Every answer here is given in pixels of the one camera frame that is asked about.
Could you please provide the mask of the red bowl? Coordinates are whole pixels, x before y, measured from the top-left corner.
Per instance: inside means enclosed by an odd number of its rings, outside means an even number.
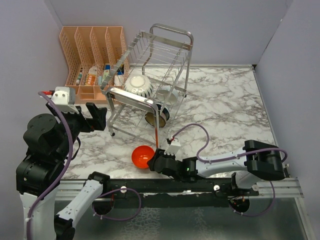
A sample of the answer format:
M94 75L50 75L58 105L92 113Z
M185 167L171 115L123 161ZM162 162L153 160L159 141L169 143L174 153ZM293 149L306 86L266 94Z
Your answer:
M147 169L148 161L150 161L155 154L152 147L148 145L140 145L136 147L131 154L132 163L139 169Z

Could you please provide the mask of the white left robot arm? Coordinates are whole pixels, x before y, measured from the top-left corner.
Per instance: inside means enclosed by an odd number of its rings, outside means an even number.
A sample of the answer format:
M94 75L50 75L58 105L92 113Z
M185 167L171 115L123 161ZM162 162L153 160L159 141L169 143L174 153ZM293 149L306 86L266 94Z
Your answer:
M16 189L23 206L26 240L71 240L76 226L92 202L106 197L111 190L110 177L93 172L69 205L55 212L55 201L61 178L77 155L74 143L80 133L106 128L106 107L86 103L90 117L75 105L75 91L57 87L39 93L49 113L33 117L27 124L23 140L27 152L16 169Z

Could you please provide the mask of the white bowl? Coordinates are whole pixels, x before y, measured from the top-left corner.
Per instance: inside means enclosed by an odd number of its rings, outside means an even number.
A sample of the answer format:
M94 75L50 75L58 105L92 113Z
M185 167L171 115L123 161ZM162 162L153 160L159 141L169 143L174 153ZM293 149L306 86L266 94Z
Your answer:
M161 96L163 97L163 102L167 100L166 104L169 106L175 105L178 102L178 92L174 89L171 94L169 90L163 90Z

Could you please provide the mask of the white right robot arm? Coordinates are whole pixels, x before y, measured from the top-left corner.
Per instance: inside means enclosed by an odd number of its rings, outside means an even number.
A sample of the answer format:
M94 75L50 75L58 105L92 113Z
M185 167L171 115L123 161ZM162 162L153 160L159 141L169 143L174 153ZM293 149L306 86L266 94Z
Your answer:
M275 145L246 140L244 147L230 153L177 160L176 154L180 148L178 140L172 140L167 149L158 148L147 162L148 168L186 183L233 172L229 189L236 196L242 195L260 180L280 181L285 178L283 163L288 153Z

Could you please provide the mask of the beige speckled bowl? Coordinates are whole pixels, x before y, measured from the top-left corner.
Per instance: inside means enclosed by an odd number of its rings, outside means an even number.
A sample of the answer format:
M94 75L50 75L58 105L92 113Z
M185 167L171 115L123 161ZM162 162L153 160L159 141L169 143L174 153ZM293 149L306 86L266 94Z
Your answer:
M153 93L153 84L145 75L131 75L125 81L123 89L129 93L148 99Z

